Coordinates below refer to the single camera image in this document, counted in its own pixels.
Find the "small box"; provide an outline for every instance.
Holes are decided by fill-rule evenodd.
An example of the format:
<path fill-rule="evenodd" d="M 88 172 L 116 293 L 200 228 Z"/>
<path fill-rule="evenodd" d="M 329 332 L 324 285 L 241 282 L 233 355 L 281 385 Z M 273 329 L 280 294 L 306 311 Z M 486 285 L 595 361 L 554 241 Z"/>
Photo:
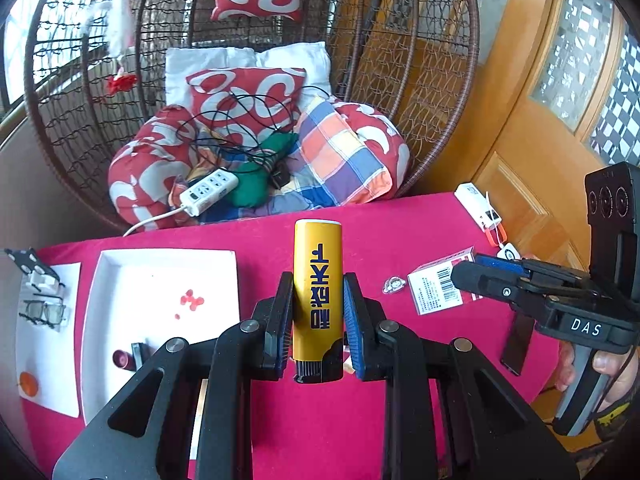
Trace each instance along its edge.
<path fill-rule="evenodd" d="M 455 264 L 473 260 L 473 247 L 469 247 L 420 266 L 409 274 L 407 280 L 420 316 L 481 298 L 466 290 L 458 290 L 451 281 L 451 271 Z"/>
<path fill-rule="evenodd" d="M 472 183 L 460 184 L 454 195 L 482 231 L 494 229 L 502 222 L 500 215 L 489 205 L 484 195 Z"/>
<path fill-rule="evenodd" d="M 34 270 L 29 276 L 29 284 L 42 294 L 56 296 L 60 291 L 60 282 L 49 274 L 41 274 Z"/>

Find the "white pillow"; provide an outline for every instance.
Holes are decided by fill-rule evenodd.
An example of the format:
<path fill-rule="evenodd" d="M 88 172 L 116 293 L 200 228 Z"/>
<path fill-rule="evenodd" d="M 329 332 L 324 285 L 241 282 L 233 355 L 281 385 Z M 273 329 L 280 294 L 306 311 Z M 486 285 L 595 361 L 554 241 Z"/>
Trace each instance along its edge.
<path fill-rule="evenodd" d="M 256 54 L 256 57 L 258 66 L 264 68 L 304 68 L 305 86 L 313 85 L 323 90 L 303 88 L 298 100 L 300 110 L 306 110 L 315 96 L 328 99 L 332 94 L 329 83 L 331 60 L 324 47 L 324 41 L 277 46 Z"/>
<path fill-rule="evenodd" d="M 252 48 L 168 48 L 164 73 L 166 104 L 191 110 L 191 93 L 186 79 L 200 70 L 254 66 L 257 66 L 257 60 Z"/>
<path fill-rule="evenodd" d="M 327 99 L 332 94 L 329 76 L 331 60 L 324 41 L 295 43 L 277 46 L 256 54 L 252 48 L 169 48 L 166 51 L 165 91 L 166 104 L 191 109 L 189 85 L 186 78 L 207 68 L 303 68 L 306 70 L 305 86 L 300 92 L 298 107 L 307 108 L 315 96 Z"/>

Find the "plaid blanket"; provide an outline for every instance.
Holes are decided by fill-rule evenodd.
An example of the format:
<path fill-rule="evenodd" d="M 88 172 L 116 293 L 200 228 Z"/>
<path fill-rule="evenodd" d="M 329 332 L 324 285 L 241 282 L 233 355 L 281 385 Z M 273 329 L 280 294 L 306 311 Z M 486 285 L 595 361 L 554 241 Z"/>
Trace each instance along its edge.
<path fill-rule="evenodd" d="M 370 202 L 392 187 L 391 175 L 350 129 L 333 105 L 314 98 L 294 131 L 298 141 L 286 158 L 291 180 L 271 189 L 257 208 L 235 208 L 221 200 L 200 217 L 200 223 L 304 211 L 348 203 Z M 226 160 L 230 170 L 241 158 Z"/>

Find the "camera lens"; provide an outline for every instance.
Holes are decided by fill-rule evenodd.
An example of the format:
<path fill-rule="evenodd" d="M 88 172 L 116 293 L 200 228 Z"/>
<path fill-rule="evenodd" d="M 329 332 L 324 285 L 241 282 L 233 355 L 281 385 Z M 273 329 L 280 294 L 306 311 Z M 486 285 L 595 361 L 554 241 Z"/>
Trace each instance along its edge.
<path fill-rule="evenodd" d="M 629 211 L 629 196 L 622 186 L 616 191 L 616 210 L 620 216 L 625 216 Z"/>
<path fill-rule="evenodd" d="M 589 212 L 593 215 L 598 211 L 598 197 L 594 191 L 589 193 Z"/>
<path fill-rule="evenodd" d="M 600 211 L 604 218 L 609 218 L 613 211 L 613 197 L 608 186 L 600 189 Z"/>

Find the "finger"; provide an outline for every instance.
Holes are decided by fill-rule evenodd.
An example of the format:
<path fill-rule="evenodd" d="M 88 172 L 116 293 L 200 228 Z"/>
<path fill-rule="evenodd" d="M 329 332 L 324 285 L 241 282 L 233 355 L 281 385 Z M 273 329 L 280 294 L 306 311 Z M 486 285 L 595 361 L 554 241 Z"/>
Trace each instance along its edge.
<path fill-rule="evenodd" d="M 634 355 L 629 364 L 620 374 L 618 380 L 613 384 L 609 393 L 602 401 L 599 411 L 606 409 L 614 402 L 622 399 L 628 391 L 633 387 L 636 380 L 636 374 L 638 373 L 638 355 Z"/>
<path fill-rule="evenodd" d="M 618 373 L 627 356 L 628 353 L 625 355 L 617 355 L 599 350 L 593 357 L 593 369 L 598 373 L 613 376 Z"/>
<path fill-rule="evenodd" d="M 561 392 L 564 392 L 571 383 L 575 381 L 575 368 L 573 366 L 567 366 L 562 368 L 558 374 L 556 380 L 556 388 Z"/>
<path fill-rule="evenodd" d="M 560 342 L 560 357 L 558 359 L 562 368 L 570 366 L 574 363 L 575 353 L 574 346 L 566 341 Z"/>

